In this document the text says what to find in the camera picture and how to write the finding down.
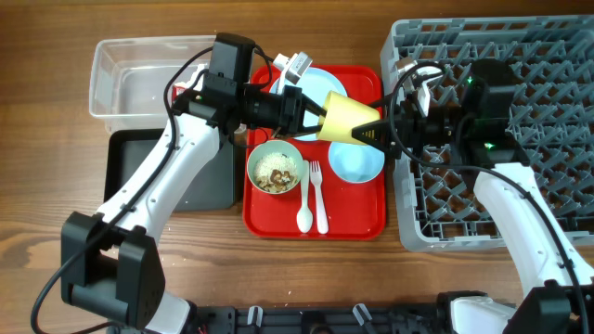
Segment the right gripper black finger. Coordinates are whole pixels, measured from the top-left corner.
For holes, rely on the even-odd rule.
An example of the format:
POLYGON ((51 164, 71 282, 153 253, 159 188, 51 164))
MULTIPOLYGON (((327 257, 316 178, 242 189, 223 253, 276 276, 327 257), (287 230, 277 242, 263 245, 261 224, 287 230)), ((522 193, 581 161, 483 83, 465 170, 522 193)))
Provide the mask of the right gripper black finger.
POLYGON ((390 106, 392 104, 392 100, 393 100, 392 95, 383 96, 382 98, 375 100, 375 101, 369 103, 368 105, 373 109, 376 109, 376 108, 388 109, 388 108, 390 108, 390 106))
POLYGON ((399 146, 391 132, 390 123, 386 120, 377 120, 354 127, 351 135, 353 139, 381 151, 387 158, 399 158, 399 146))

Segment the light blue plate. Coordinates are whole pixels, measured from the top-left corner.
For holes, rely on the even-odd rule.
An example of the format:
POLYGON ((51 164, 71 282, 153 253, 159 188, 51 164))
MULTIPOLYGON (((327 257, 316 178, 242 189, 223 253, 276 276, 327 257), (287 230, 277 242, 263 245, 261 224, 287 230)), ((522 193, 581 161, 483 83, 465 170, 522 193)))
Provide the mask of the light blue plate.
MULTIPOLYGON (((302 88, 302 93, 312 99, 318 106, 322 107, 330 91, 348 96, 342 83, 328 71, 318 68, 309 68, 296 84, 302 88)), ((270 93, 276 93, 278 90, 278 79, 276 79, 269 89, 270 93)), ((303 125, 314 126, 318 124, 319 117, 309 110, 304 114, 303 125)), ((294 137, 298 141, 316 141, 316 135, 303 135, 294 137)))

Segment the light blue bowl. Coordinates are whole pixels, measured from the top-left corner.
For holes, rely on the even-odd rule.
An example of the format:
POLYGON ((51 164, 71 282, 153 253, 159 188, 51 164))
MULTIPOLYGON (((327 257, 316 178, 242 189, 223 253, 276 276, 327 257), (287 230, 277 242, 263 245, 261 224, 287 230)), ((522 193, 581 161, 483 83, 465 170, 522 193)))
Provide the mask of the light blue bowl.
POLYGON ((372 146, 339 142, 329 146, 329 166, 346 183, 372 181, 382 172, 384 163, 384 153, 372 146))

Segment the yellow plastic cup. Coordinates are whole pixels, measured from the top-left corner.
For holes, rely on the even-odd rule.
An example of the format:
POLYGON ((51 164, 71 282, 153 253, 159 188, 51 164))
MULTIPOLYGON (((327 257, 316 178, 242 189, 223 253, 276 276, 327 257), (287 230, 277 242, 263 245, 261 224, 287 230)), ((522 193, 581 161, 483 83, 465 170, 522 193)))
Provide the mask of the yellow plastic cup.
POLYGON ((326 115, 319 117, 321 130, 316 134, 322 141, 364 145, 352 137, 352 130, 381 118, 376 109, 334 91, 327 94, 323 109, 326 115))

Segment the white plastic fork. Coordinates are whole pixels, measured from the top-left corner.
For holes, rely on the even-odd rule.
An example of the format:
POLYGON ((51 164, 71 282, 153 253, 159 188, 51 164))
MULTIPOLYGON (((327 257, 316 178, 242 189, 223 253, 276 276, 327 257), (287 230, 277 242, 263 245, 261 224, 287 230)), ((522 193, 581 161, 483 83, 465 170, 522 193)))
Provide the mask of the white plastic fork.
POLYGON ((323 181, 321 167, 318 161, 311 161, 309 166, 310 182, 314 187, 316 197, 316 228, 319 234, 326 235, 329 232, 329 223, 321 190, 323 181))

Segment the green bowl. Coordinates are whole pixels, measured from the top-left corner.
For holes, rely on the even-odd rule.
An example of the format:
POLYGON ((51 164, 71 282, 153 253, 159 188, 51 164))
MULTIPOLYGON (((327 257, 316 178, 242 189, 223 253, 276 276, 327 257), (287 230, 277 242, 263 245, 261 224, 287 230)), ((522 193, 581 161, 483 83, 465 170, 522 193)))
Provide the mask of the green bowl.
MULTIPOLYGON (((259 188, 256 185, 256 181, 255 181, 255 177, 254 177, 254 169, 255 169, 256 163, 263 156, 270 154, 270 153, 282 153, 282 154, 285 154, 295 160, 296 165, 297 165, 299 179, 298 179, 298 183, 293 188, 290 189, 290 190, 293 190, 300 183, 301 178, 303 176, 303 156, 302 156, 301 152, 297 149, 297 147, 295 147, 293 144, 291 144, 287 141, 282 141, 282 140, 267 141, 267 142, 257 146, 250 153, 250 155, 248 157, 248 162, 247 162, 246 168, 247 168, 247 175, 248 175, 248 178, 250 179, 251 183, 257 189, 264 192, 261 188, 259 188)), ((288 190, 286 192, 282 192, 282 193, 276 193, 276 194, 284 194, 284 193, 289 192, 290 190, 288 190)), ((267 192, 264 192, 264 193, 269 194, 269 195, 276 195, 273 193, 267 193, 267 192)))

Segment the rice and food leftovers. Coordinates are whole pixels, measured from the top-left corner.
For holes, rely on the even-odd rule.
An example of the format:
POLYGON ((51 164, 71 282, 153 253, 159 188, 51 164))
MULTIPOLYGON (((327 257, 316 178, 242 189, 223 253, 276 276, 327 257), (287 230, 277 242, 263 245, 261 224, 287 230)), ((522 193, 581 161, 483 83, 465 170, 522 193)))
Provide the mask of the rice and food leftovers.
POLYGON ((256 185, 267 193, 282 193, 293 188, 299 179, 293 158, 282 153, 263 156, 255 165, 256 185))

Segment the white plastic spoon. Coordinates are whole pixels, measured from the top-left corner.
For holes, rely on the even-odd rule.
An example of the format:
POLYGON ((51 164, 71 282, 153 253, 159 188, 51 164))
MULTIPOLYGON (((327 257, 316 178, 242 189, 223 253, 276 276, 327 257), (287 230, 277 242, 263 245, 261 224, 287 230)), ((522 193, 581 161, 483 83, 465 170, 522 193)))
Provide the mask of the white plastic spoon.
POLYGON ((301 207, 297 212, 296 222, 301 233, 305 234, 310 231, 313 224, 313 214, 309 209, 308 196, 309 196, 309 161, 303 161, 303 176, 300 181, 301 188, 301 207))

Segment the white tissue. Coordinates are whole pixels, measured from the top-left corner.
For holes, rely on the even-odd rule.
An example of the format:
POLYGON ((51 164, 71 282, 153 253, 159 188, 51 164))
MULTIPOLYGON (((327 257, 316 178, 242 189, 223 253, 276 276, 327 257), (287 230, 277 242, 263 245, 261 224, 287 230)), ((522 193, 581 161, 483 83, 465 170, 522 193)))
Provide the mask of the white tissue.
POLYGON ((189 80, 185 82, 178 82, 174 85, 176 89, 181 91, 192 89, 195 91, 200 91, 203 84, 202 76, 208 71, 208 66, 204 64, 200 64, 196 70, 191 74, 189 80))

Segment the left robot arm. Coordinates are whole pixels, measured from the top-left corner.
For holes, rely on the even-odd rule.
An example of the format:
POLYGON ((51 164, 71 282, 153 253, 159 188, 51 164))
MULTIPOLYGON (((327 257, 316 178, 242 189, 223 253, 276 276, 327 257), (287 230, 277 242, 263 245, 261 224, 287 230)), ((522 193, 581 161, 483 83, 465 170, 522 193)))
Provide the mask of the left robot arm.
POLYGON ((243 124, 279 135, 309 135, 306 113, 323 109, 299 88, 266 91, 252 83, 252 39, 217 34, 205 51, 208 66, 187 87, 163 92, 167 123, 129 180, 92 215, 72 213, 61 230, 61 265, 52 277, 62 300, 146 333, 203 333, 193 302, 165 289, 157 246, 196 174, 243 124))

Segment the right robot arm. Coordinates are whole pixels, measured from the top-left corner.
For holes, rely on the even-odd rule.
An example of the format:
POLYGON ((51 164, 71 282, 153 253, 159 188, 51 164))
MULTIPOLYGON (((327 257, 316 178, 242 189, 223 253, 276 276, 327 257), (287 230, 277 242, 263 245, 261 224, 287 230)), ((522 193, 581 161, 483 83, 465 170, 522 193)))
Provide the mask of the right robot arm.
POLYGON ((352 129, 353 138, 396 159, 426 162, 427 146, 448 144, 447 169, 461 175, 503 237, 523 287, 516 307, 484 293, 438 297, 450 333, 590 333, 593 268, 561 230, 540 193, 525 150, 507 130, 514 73, 495 59, 473 61, 462 99, 433 107, 428 83, 446 67, 411 61, 381 105, 385 116, 352 129))

